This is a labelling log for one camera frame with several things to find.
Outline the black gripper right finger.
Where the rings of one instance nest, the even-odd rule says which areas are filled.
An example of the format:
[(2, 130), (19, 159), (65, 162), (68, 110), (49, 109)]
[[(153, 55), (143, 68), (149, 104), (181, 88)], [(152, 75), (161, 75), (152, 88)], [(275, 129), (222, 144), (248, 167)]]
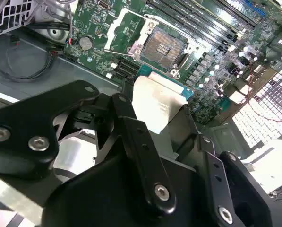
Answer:
[(177, 198), (177, 223), (186, 227), (272, 227), (273, 204), (235, 154), (217, 154), (187, 105), (168, 123), (178, 155), (168, 172)]

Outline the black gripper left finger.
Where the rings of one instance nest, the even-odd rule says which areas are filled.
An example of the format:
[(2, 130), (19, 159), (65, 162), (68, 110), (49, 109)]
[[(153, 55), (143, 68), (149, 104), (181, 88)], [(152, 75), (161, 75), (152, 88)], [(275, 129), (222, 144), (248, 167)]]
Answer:
[(0, 109), (0, 174), (34, 179), (48, 174), (59, 152), (59, 143), (87, 127), (96, 131), (99, 153), (125, 159), (122, 176), (107, 179), (96, 171), (82, 174), (57, 192), (55, 204), (84, 208), (102, 193), (124, 199), (123, 184), (133, 202), (156, 215), (176, 208), (163, 163), (144, 122), (123, 94), (107, 96), (83, 80), (77, 80)]

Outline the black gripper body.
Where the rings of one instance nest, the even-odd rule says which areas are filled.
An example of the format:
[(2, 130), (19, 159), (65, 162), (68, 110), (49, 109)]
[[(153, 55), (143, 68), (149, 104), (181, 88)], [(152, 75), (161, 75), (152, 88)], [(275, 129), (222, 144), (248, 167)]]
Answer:
[(218, 167), (208, 152), (195, 168), (142, 150), (118, 154), (61, 185), (42, 215), (44, 227), (215, 227), (201, 174)]

